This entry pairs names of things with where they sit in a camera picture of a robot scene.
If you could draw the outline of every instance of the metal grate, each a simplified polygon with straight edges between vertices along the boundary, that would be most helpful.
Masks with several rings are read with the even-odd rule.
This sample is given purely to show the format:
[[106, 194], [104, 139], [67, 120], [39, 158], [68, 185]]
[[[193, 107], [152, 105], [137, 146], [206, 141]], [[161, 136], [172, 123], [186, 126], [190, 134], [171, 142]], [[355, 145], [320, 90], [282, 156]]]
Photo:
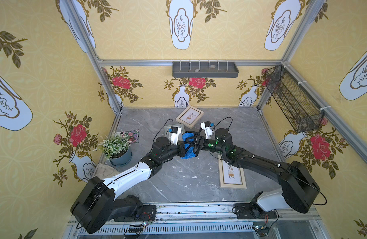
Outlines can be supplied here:
[[297, 133], [319, 128], [324, 112], [281, 65], [266, 72], [266, 86]]
[[[92, 235], [122, 235], [129, 230], [129, 224], [104, 225]], [[154, 223], [144, 228], [142, 234], [180, 234], [201, 232], [253, 232], [252, 222], [188, 222], [188, 223]], [[89, 235], [81, 228], [80, 235]]]

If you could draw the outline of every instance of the flower card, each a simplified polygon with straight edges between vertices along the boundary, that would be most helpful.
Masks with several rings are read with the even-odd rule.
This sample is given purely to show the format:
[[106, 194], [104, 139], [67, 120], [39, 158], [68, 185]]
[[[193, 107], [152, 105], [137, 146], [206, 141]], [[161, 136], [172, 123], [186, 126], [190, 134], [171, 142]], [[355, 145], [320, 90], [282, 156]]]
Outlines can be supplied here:
[[138, 137], [139, 137], [139, 130], [130, 130], [130, 131], [124, 131], [124, 132], [117, 132], [115, 134], [126, 134], [130, 137], [131, 144], [132, 143], [138, 143]]

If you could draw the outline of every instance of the metal wire basket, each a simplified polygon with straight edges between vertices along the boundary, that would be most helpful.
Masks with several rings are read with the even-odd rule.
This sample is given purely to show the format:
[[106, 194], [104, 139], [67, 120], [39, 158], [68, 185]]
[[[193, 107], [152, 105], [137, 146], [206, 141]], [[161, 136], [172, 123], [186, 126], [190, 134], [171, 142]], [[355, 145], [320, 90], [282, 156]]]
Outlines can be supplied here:
[[324, 112], [283, 66], [268, 69], [266, 86], [297, 133], [320, 127]]

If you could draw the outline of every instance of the blue towel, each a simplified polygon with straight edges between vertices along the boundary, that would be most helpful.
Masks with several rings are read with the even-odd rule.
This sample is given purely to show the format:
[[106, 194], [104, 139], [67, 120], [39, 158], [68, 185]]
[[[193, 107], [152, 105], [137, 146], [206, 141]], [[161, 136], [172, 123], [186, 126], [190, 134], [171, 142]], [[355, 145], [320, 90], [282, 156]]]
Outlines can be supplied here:
[[[182, 139], [183, 141], [186, 141], [186, 138], [189, 138], [189, 137], [192, 137], [194, 136], [193, 133], [184, 133], [182, 135]], [[189, 147], [190, 145], [188, 143], [185, 144], [185, 149], [187, 149], [187, 147]], [[193, 147], [191, 146], [190, 149], [186, 152], [185, 156], [184, 157], [181, 157], [183, 159], [187, 159], [187, 158], [192, 158], [192, 157], [195, 157], [195, 153], [193, 153]]]

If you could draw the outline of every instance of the white vase pattern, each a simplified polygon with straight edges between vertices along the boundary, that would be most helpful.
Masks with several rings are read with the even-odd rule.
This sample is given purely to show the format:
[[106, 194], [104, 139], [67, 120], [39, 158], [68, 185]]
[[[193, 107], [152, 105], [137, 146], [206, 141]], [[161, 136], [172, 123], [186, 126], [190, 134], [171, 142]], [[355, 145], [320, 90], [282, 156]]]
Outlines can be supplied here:
[[[88, 52], [87, 47], [81, 41], [82, 36], [80, 36], [78, 34], [78, 32], [76, 31], [77, 25], [75, 25], [70, 20], [71, 17], [69, 16], [69, 13], [67, 11], [66, 1], [67, 0], [60, 0], [59, 6], [60, 6], [60, 11], [61, 11], [62, 17], [64, 18], [66, 24], [68, 25], [69, 30], [71, 31], [74, 39], [79, 44], [81, 50], [86, 53], [86, 52]], [[90, 28], [88, 18], [85, 15], [84, 9], [82, 8], [81, 4], [78, 1], [76, 1], [76, 0], [71, 0], [71, 1], [72, 1], [73, 5], [76, 7], [77, 13], [80, 17], [80, 21], [82, 23], [82, 26], [84, 27], [84, 30], [85, 30], [86, 34], [89, 37], [90, 43], [92, 44], [93, 48], [96, 48], [96, 42], [94, 41], [93, 33], [92, 33], [91, 28]]]
[[267, 31], [265, 48], [276, 50], [282, 44], [302, 6], [299, 0], [285, 0], [280, 3]]
[[8, 130], [21, 130], [31, 122], [31, 109], [0, 76], [0, 126]]
[[80, 180], [88, 182], [93, 177], [97, 165], [89, 156], [85, 155], [79, 158], [75, 151], [73, 156], [69, 159], [69, 162], [76, 165], [77, 177], [79, 177]]
[[172, 0], [169, 6], [170, 35], [174, 47], [185, 50], [193, 30], [194, 5], [190, 0]]
[[175, 107], [187, 107], [190, 103], [190, 96], [185, 92], [186, 86], [178, 86], [180, 91], [174, 96]]
[[367, 93], [367, 51], [349, 70], [339, 87], [347, 100], [354, 100]]
[[239, 106], [252, 106], [253, 103], [257, 100], [258, 95], [255, 93], [255, 90], [259, 86], [251, 86], [251, 89], [248, 93], [244, 94], [242, 98], [240, 98]]
[[279, 150], [283, 157], [288, 159], [292, 155], [296, 154], [300, 148], [300, 142], [302, 139], [307, 138], [304, 132], [298, 134], [289, 133], [279, 143]]

